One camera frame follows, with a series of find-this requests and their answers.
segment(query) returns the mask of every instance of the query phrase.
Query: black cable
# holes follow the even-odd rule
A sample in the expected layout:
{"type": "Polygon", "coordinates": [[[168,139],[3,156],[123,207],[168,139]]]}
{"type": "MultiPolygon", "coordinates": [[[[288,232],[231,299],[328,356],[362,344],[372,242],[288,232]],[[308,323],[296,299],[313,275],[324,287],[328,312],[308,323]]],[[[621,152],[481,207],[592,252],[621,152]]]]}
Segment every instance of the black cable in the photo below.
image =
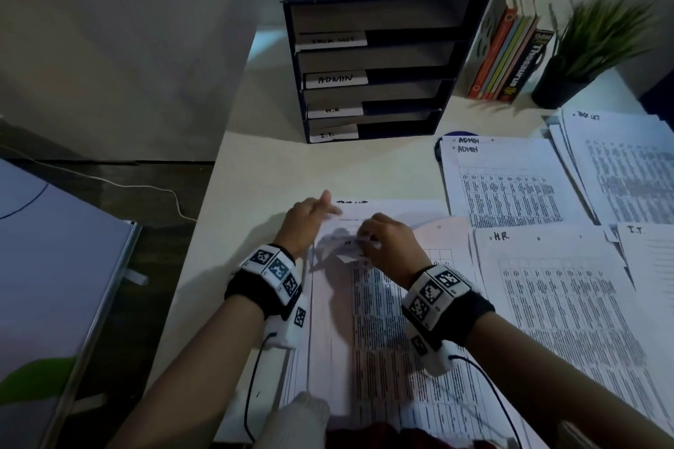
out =
{"type": "Polygon", "coordinates": [[[33,204],[35,201],[38,200],[38,197],[42,195],[42,193],[46,190],[46,188],[49,186],[49,183],[45,183],[45,186],[40,190],[40,193],[37,194],[34,198],[32,198],[30,201],[28,201],[27,204],[23,205],[21,208],[14,210],[12,213],[8,213],[7,215],[0,216],[0,220],[6,219],[8,216],[12,216],[15,213],[19,213],[21,210],[25,210],[27,207],[29,207],[31,204],[33,204]]]}
{"type": "Polygon", "coordinates": [[[275,335],[277,334],[275,332],[272,332],[271,334],[267,335],[264,338],[264,341],[262,341],[262,344],[259,347],[259,352],[257,353],[257,359],[255,360],[255,367],[253,368],[253,374],[251,375],[251,383],[250,385],[248,385],[248,397],[246,398],[246,408],[243,411],[243,427],[254,444],[255,444],[255,437],[253,437],[251,430],[248,429],[248,405],[251,402],[251,393],[253,392],[253,381],[255,380],[255,373],[257,372],[257,364],[259,364],[259,358],[262,355],[262,350],[264,349],[264,345],[267,344],[267,341],[269,341],[275,335]]]}
{"type": "Polygon", "coordinates": [[[517,445],[520,449],[522,449],[522,442],[520,441],[520,436],[517,433],[517,429],[515,429],[515,425],[512,423],[512,420],[510,419],[510,416],[508,415],[508,411],[506,410],[506,407],[503,406],[503,402],[501,401],[501,398],[499,397],[499,394],[496,392],[496,387],[492,383],[492,381],[489,379],[487,376],[487,373],[484,372],[484,370],[478,366],[475,362],[472,360],[467,359],[466,357],[462,357],[461,355],[450,355],[448,357],[449,360],[463,360],[464,362],[468,362],[472,367],[477,369],[482,373],[482,376],[484,376],[484,379],[487,381],[489,386],[491,387],[491,391],[494,393],[494,396],[496,396],[497,401],[501,405],[501,409],[503,410],[503,413],[505,413],[505,418],[508,419],[508,422],[510,423],[510,428],[512,429],[512,432],[515,433],[515,438],[517,439],[517,445]]]}

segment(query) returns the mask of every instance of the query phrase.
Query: dark wooden floor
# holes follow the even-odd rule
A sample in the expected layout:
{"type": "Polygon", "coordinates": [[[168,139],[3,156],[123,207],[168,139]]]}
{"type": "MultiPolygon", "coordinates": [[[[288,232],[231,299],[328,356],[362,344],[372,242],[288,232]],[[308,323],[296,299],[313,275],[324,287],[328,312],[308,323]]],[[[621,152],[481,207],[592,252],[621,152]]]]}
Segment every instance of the dark wooden floor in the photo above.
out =
{"type": "MultiPolygon", "coordinates": [[[[103,448],[143,394],[166,315],[185,261],[194,223],[180,218],[173,195],[147,188],[118,188],[28,161],[12,161],[91,205],[144,228],[130,268],[150,278],[140,287],[122,281],[78,390],[78,398],[105,393],[99,409],[72,415],[58,448],[103,448]]],[[[198,218],[212,165],[54,163],[124,185],[176,191],[183,213],[198,218]]]]}

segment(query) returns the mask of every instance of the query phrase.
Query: plant pot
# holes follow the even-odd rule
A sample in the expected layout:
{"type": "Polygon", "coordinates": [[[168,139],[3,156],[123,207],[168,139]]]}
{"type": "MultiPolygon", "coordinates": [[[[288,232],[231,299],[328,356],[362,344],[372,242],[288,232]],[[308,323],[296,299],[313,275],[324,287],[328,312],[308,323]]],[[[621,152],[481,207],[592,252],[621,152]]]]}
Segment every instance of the plant pot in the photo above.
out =
{"type": "Polygon", "coordinates": [[[558,109],[590,84],[589,81],[570,82],[561,79],[557,75],[556,68],[550,68],[550,66],[549,63],[531,93],[531,99],[541,108],[558,109]]]}

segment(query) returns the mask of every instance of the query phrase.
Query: desk surface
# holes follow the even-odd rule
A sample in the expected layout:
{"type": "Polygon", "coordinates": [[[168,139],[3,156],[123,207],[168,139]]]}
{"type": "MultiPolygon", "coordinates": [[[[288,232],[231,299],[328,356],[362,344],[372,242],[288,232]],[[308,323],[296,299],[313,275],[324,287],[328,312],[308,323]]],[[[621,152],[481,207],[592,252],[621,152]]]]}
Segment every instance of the desk surface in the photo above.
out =
{"type": "MultiPolygon", "coordinates": [[[[285,30],[260,30],[220,146],[190,250],[168,313],[149,384],[222,303],[225,280],[256,246],[268,243],[285,212],[327,188],[337,198],[445,199],[434,145],[464,130],[480,135],[540,137],[554,112],[453,96],[434,136],[304,143],[285,30]]],[[[589,109],[644,113],[609,71],[578,95],[589,109]]],[[[248,360],[217,441],[246,442],[243,407],[257,356],[248,360]]],[[[259,433],[272,408],[286,351],[265,351],[251,397],[249,425],[259,433]]]]}

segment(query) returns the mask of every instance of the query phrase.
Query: person's right hand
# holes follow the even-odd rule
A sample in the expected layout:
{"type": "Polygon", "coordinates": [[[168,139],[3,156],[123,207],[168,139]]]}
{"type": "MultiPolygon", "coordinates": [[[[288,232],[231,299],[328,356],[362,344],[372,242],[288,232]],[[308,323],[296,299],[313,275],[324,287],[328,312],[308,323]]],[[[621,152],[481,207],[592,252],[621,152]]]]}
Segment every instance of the person's right hand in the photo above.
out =
{"type": "Polygon", "coordinates": [[[359,237],[379,241],[380,248],[359,241],[365,257],[394,283],[409,289],[416,275],[433,263],[419,246],[412,230],[383,213],[375,213],[358,230],[359,237]]]}

